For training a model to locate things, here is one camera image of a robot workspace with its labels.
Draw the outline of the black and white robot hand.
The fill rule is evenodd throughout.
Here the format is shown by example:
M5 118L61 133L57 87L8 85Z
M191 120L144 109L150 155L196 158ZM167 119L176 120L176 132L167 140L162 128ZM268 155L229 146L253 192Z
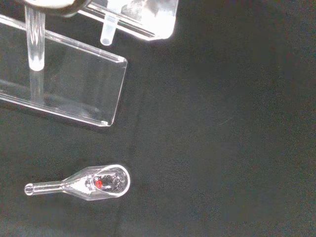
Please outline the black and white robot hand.
M72 17L91 3L91 0L21 0L34 10L53 16Z

